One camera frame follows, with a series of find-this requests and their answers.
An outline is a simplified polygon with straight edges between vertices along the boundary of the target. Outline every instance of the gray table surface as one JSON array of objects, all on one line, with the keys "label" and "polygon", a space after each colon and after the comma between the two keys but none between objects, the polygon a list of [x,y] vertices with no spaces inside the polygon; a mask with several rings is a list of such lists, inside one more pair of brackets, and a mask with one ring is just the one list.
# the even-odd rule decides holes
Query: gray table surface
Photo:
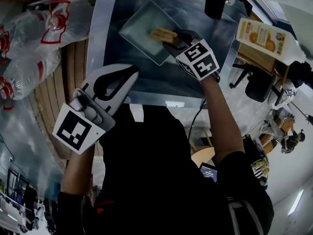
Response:
[{"label": "gray table surface", "polygon": [[[105,56],[105,53],[109,52],[110,49],[116,48],[118,49],[119,46],[112,46],[111,44],[108,44],[109,42],[109,29],[110,25],[112,24],[112,14],[114,12],[114,6],[121,6],[121,1],[126,3],[130,3],[133,6],[134,12],[140,8],[145,2],[148,0],[120,0],[119,3],[116,2],[117,0],[97,0],[96,5],[94,8],[91,28],[90,28],[90,35],[89,35],[89,46],[88,46],[88,58],[87,58],[87,75],[90,74],[93,70],[98,69],[100,67],[103,67],[105,64],[106,59],[108,57]],[[166,3],[167,0],[153,0],[154,2],[159,3],[159,6],[163,6],[163,9],[167,9],[166,12],[169,14],[171,13],[171,8],[174,5],[169,5],[169,7],[166,7],[164,3]],[[205,0],[183,0],[186,2],[189,2],[190,5],[196,5],[197,9],[199,11],[204,10],[204,2]],[[178,10],[179,13],[185,12],[188,13],[188,10]],[[203,12],[203,20],[211,20],[208,17],[205,18],[205,14]],[[221,22],[218,20],[211,20],[209,23],[212,24],[213,32],[210,32],[207,37],[203,37],[207,40],[210,47],[213,49],[215,56],[218,59],[219,65],[222,68],[221,72],[221,80],[223,80],[226,75],[224,74],[226,71],[229,70],[229,67],[232,66],[238,49],[240,47],[239,42],[234,40],[236,29],[238,27],[238,22],[241,17],[246,17],[245,8],[242,2],[239,2],[236,0],[235,4],[232,6],[226,5],[224,7],[224,12],[222,19],[224,21]],[[196,31],[201,36],[205,32],[203,29],[205,28],[197,28],[195,25],[192,25],[187,20],[180,21],[179,17],[173,18],[177,23],[180,24],[183,28],[191,29]],[[138,63],[142,63],[142,54],[137,51],[134,52],[134,57],[132,58],[132,64],[137,65]],[[130,60],[127,55],[119,56],[115,59],[116,61],[124,61],[124,60]],[[185,93],[176,93],[175,89],[179,91],[182,88],[175,88],[175,86],[171,84],[170,81],[166,81],[166,83],[163,83],[163,87],[168,86],[168,90],[164,90],[158,92],[152,91],[149,86],[153,84],[154,81],[149,81],[147,79],[142,79],[138,84],[135,85],[134,88],[129,92],[128,97],[126,98],[126,103],[133,103],[133,104],[149,104],[149,105],[163,105],[163,106],[178,106],[178,107],[189,107],[189,108],[199,108],[203,96],[198,93],[197,88],[194,84],[191,84],[191,88],[194,90],[190,95],[188,94],[188,90]]]}]

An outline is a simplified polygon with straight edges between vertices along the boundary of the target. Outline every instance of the chair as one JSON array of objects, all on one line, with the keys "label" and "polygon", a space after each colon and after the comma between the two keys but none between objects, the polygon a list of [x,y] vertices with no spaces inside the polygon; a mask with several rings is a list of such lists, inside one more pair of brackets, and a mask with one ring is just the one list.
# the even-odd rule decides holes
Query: chair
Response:
[{"label": "chair", "polygon": [[278,91],[274,87],[276,75],[270,75],[260,68],[247,63],[244,65],[235,64],[233,65],[233,67],[243,69],[243,72],[241,73],[235,84],[229,84],[230,88],[236,88],[247,74],[251,74],[248,77],[249,82],[245,91],[246,95],[251,99],[262,103],[268,97],[270,91],[273,90],[273,92],[277,95],[275,105],[278,105],[283,94],[283,89],[281,88],[281,91]]}]

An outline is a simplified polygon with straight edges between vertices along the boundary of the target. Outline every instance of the person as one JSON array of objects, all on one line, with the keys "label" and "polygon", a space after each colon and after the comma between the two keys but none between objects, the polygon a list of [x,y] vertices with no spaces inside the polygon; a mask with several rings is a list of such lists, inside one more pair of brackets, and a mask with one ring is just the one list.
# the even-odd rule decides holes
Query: person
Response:
[{"label": "person", "polygon": [[301,132],[298,134],[294,131],[293,125],[291,126],[292,136],[288,136],[287,133],[284,133],[274,121],[273,110],[269,112],[267,119],[268,121],[261,126],[260,131],[261,133],[275,136],[282,145],[283,153],[292,152],[299,142],[305,140],[303,129],[301,129]]},{"label": "person", "polygon": [[143,105],[144,121],[135,122],[123,104],[114,115],[115,127],[100,140],[106,171],[93,206],[85,196],[94,148],[72,153],[58,196],[57,234],[269,232],[273,206],[247,161],[238,125],[216,80],[208,76],[201,85],[217,184],[191,160],[185,129],[166,107]]}]

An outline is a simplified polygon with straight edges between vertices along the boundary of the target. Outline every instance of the plastic bottle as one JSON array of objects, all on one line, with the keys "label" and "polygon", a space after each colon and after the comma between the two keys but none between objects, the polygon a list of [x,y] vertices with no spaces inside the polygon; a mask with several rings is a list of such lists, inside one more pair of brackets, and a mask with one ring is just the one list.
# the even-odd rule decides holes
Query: plastic bottle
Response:
[{"label": "plastic bottle", "polygon": [[87,0],[59,0],[46,21],[41,43],[57,48],[88,38],[93,7]]},{"label": "plastic bottle", "polygon": [[306,56],[293,35],[272,25],[241,18],[236,39],[286,65],[305,62]]},{"label": "plastic bottle", "polygon": [[0,94],[6,99],[21,100],[28,96],[60,63],[58,50],[34,52],[12,61],[0,77]]},{"label": "plastic bottle", "polygon": [[34,51],[45,33],[48,16],[48,11],[26,11],[0,26],[2,57],[15,60]]}]

